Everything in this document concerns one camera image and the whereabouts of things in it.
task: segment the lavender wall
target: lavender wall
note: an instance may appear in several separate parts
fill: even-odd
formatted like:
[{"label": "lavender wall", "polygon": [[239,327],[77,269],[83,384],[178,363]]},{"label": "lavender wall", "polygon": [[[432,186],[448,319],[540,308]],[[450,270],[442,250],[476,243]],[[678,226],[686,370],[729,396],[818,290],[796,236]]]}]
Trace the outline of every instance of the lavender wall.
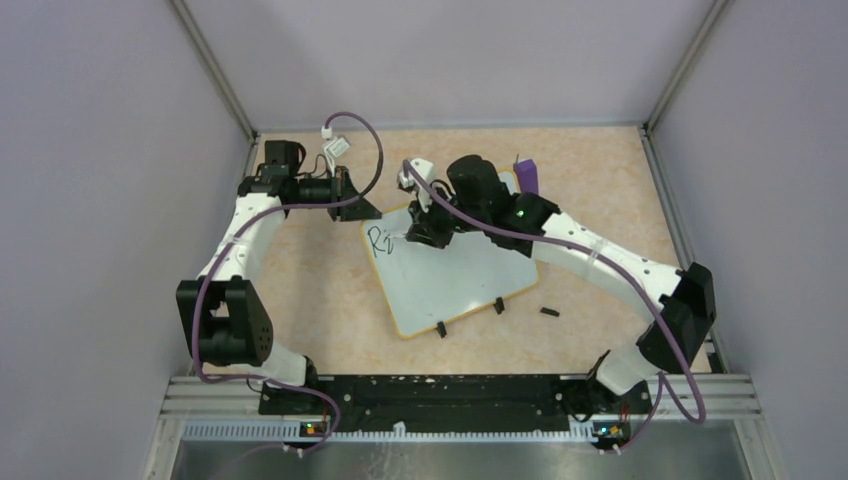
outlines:
[{"label": "lavender wall", "polygon": [[710,0],[189,0],[259,129],[645,120]]},{"label": "lavender wall", "polygon": [[245,141],[164,1],[3,1],[0,65],[0,477],[137,478]]},{"label": "lavender wall", "polygon": [[848,3],[736,2],[658,133],[791,478],[844,478]]}]

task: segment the whiteboard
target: whiteboard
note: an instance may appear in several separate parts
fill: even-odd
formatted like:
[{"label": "whiteboard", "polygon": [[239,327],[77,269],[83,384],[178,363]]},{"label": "whiteboard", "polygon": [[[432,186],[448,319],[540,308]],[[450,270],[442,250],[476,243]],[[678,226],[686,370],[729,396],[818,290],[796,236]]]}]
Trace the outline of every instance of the whiteboard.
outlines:
[{"label": "whiteboard", "polygon": [[[501,181],[516,191],[512,172]],[[482,232],[454,234],[444,250],[404,238],[412,218],[406,205],[362,222],[362,239],[398,335],[409,338],[534,286],[536,262],[498,248]]]}]

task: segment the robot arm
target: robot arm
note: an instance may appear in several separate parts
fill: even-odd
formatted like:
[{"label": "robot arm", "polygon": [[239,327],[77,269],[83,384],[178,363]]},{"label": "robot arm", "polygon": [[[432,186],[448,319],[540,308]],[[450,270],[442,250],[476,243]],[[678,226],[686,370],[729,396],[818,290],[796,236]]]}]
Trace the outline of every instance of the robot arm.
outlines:
[{"label": "robot arm", "polygon": [[[417,158],[410,164],[425,181],[435,179],[432,163]],[[485,232],[493,243],[580,275],[631,305],[649,322],[647,330],[634,344],[601,357],[590,372],[590,379],[597,379],[614,394],[623,395],[661,370],[681,373],[668,341],[642,298],[622,275],[596,261],[599,255],[623,267],[647,293],[691,365],[715,319],[712,275],[708,269],[693,263],[684,271],[653,262],[589,231],[536,194],[510,194],[498,179],[494,166],[477,155],[455,161],[448,167],[447,174],[455,193],[438,186],[435,191],[466,215],[512,232],[567,240],[592,253],[587,255],[573,248]],[[454,233],[477,230],[435,203],[429,194],[422,195],[424,189],[409,172],[401,170],[398,186],[417,196],[409,206],[413,224],[406,235],[408,241],[444,248]]]},{"label": "robot arm", "polygon": [[[323,178],[299,174],[302,152],[305,152],[303,147],[294,142],[265,143],[265,162],[256,176],[245,178],[239,186],[233,219],[215,255],[197,278],[184,280],[177,288],[177,306],[191,351],[193,314],[200,286],[225,246],[234,243],[203,298],[200,357],[216,366],[239,367],[295,386],[304,385],[314,367],[308,358],[291,352],[274,339],[273,326],[252,283],[259,275],[274,232],[285,222],[289,211],[265,215],[238,238],[236,234],[257,215],[275,207],[338,202],[358,195],[345,167],[335,167],[332,174]],[[328,209],[328,213],[339,221],[381,216],[365,199]]]}]

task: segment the small black object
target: small black object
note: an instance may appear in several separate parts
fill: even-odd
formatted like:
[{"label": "small black object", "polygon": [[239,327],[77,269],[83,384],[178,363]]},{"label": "small black object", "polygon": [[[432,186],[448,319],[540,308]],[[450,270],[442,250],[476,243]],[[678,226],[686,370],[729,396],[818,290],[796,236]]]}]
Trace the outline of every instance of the small black object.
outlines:
[{"label": "small black object", "polygon": [[506,307],[503,304],[503,297],[498,297],[495,299],[495,311],[498,312],[498,315],[506,310]]},{"label": "small black object", "polygon": [[[202,283],[203,277],[183,280],[177,287],[177,307],[189,352],[194,306]],[[222,303],[227,305],[228,315],[213,315],[212,311]],[[210,282],[203,297],[200,321],[198,353],[204,362],[216,366],[247,363],[258,367],[268,359],[274,327],[250,280],[234,277]]]}]

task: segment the tan work surface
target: tan work surface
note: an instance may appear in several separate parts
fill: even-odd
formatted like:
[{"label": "tan work surface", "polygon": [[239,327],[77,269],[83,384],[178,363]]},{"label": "tan work surface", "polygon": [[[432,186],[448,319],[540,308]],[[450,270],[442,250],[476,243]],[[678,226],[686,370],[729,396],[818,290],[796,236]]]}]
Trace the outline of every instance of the tan work surface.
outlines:
[{"label": "tan work surface", "polygon": [[[379,133],[383,175],[368,199],[382,211],[412,200],[396,185],[404,158],[426,158],[444,178],[447,166],[464,155],[479,154],[503,170],[520,154],[538,166],[539,193],[578,222],[632,251],[676,264],[635,127]],[[362,189],[374,173],[377,149],[366,131],[344,135],[353,147],[339,163]],[[321,151],[317,128],[262,136],[269,139],[302,143],[305,171]],[[260,143],[257,164],[263,152]],[[568,271],[540,263],[539,276],[535,288],[506,301],[501,315],[487,308],[454,322],[444,339],[435,332],[402,339],[363,250],[360,223],[334,223],[326,211],[312,210],[291,212],[277,231],[257,289],[277,341],[309,356],[322,374],[581,373],[647,327],[626,305]],[[541,307],[561,315],[543,315]],[[709,371],[703,352],[693,370]]]}]

